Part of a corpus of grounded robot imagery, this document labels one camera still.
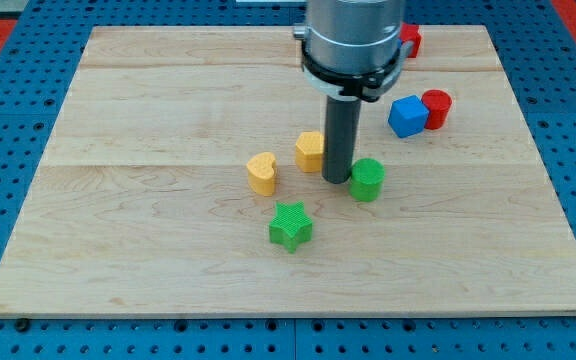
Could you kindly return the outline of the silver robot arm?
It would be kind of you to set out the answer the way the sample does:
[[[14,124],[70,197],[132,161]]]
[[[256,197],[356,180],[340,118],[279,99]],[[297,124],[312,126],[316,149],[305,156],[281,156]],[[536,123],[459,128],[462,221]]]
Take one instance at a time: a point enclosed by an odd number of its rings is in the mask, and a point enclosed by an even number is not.
[[[338,101],[375,102],[397,82],[413,43],[401,41],[405,0],[312,0],[293,27],[301,68]]]

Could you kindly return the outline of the red block behind arm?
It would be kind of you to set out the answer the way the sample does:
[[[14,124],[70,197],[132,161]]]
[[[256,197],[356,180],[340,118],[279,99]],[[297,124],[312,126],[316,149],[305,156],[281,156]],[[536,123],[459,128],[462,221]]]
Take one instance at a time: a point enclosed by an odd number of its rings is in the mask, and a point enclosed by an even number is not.
[[[403,43],[406,42],[412,43],[412,48],[408,57],[416,58],[423,39],[420,32],[420,26],[416,24],[403,23],[400,33],[400,39]]]

